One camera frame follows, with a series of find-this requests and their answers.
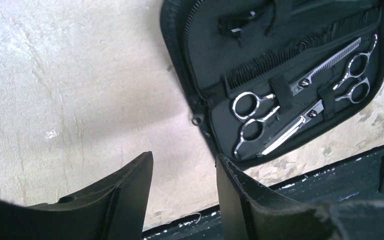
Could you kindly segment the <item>black zippered tool case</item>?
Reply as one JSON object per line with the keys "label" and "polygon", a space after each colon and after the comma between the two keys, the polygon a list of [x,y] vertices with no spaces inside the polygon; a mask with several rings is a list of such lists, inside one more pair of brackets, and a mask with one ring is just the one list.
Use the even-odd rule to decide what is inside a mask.
{"label": "black zippered tool case", "polygon": [[[223,76],[318,29],[381,7],[379,21],[291,59],[226,96]],[[384,0],[165,0],[160,29],[187,103],[211,153],[248,169],[289,153],[365,108],[384,83]],[[293,96],[290,84],[358,37],[378,45],[363,76],[328,70]]]}

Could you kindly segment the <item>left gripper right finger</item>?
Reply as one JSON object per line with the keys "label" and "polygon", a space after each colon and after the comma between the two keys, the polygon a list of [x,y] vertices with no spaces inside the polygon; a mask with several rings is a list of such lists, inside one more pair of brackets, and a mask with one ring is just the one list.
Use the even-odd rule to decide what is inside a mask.
{"label": "left gripper right finger", "polygon": [[249,177],[222,154],[215,165],[226,240],[384,240],[384,200],[306,204]]}

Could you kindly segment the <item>black comb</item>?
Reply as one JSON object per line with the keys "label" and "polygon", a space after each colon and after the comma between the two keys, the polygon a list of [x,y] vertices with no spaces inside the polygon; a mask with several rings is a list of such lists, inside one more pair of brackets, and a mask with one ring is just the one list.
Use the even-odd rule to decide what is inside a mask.
{"label": "black comb", "polygon": [[226,96],[233,96],[257,78],[270,73],[303,53],[317,48],[324,50],[330,43],[355,36],[358,31],[376,24],[381,12],[381,7],[370,8],[323,26],[307,36],[293,39],[280,48],[266,51],[240,64],[223,76]]}

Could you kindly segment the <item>silver thinning scissors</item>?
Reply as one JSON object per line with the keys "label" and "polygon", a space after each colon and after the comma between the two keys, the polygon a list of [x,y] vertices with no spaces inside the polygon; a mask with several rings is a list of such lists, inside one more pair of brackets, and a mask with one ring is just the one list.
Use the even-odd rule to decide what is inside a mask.
{"label": "silver thinning scissors", "polygon": [[337,90],[348,79],[360,78],[369,67],[371,58],[378,46],[379,35],[374,33],[369,38],[370,45],[364,51],[358,51],[361,43],[361,37],[358,37],[348,43],[345,47],[316,65],[313,69],[302,75],[298,80],[290,84],[290,90],[293,96],[311,87],[315,81],[328,70],[336,70],[341,74],[338,83],[333,85]]}

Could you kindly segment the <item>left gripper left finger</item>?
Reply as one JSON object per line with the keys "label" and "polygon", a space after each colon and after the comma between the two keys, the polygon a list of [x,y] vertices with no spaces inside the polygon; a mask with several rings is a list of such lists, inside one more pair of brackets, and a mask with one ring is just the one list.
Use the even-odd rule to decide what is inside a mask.
{"label": "left gripper left finger", "polygon": [[0,199],[0,240],[139,240],[153,165],[153,154],[143,152],[53,204],[21,206]]}

